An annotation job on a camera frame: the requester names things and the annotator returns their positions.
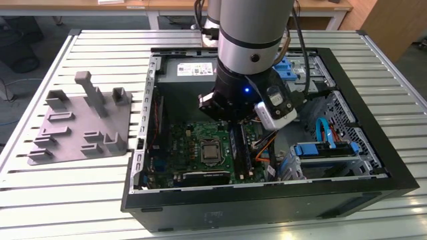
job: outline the computer case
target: computer case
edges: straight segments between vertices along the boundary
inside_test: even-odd
[[[313,121],[317,117],[333,118],[337,129],[345,133],[343,141],[357,144],[364,153],[360,163],[369,168],[355,173],[351,171],[355,166],[347,164],[347,174],[323,178],[191,187],[149,186],[152,154],[154,151],[164,154],[162,145],[168,142],[160,132],[167,133],[167,125],[173,123],[209,121],[197,109],[197,95],[212,90],[215,74],[177,76],[177,65],[211,63],[215,69],[217,57],[216,48],[150,51],[137,145],[128,161],[121,200],[121,211],[130,213],[149,232],[340,218],[419,187],[328,48],[308,49],[309,88],[313,93],[321,88],[331,92],[297,109],[299,121],[280,130],[276,144],[281,146],[276,149],[289,154],[299,143],[316,142]],[[287,59],[297,62],[300,57],[300,49],[289,49]],[[289,82],[291,90],[300,90],[297,81]],[[149,153],[146,149],[152,145],[158,147]]]

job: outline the motherboard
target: motherboard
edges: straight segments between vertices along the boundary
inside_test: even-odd
[[[256,127],[252,122],[244,125],[248,147],[259,137]],[[225,184],[259,183],[265,180],[264,165],[260,162],[252,165],[249,177],[240,179],[236,176],[229,132],[227,125],[220,122],[171,124],[167,145],[164,159],[152,159],[157,188],[180,187],[184,178],[197,179],[197,175],[207,173],[219,180],[224,176],[228,179]]]

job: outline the aluminum slotted table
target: aluminum slotted table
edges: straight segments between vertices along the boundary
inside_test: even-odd
[[[100,90],[132,93],[128,146],[136,145],[152,47],[200,47],[191,30],[84,30],[69,35],[0,155],[0,239],[384,239],[427,235],[427,103],[367,36],[305,31],[308,47],[331,48],[420,188],[345,218],[150,234],[120,212],[130,153],[29,166],[49,90],[81,95],[77,71]],[[292,32],[291,47],[299,47]]]

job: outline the green motherboard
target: green motherboard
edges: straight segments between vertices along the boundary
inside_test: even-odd
[[[247,142],[257,140],[256,124],[244,125]],[[188,172],[227,171],[231,173],[229,184],[264,182],[264,165],[252,165],[252,176],[240,179],[235,176],[235,164],[227,126],[215,122],[172,124],[169,126],[168,150],[162,172],[154,175],[157,188],[176,187],[176,178]]]

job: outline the wooden cabinet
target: wooden cabinet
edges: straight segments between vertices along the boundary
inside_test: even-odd
[[[427,0],[348,0],[339,30],[364,30],[392,62],[427,28]]]

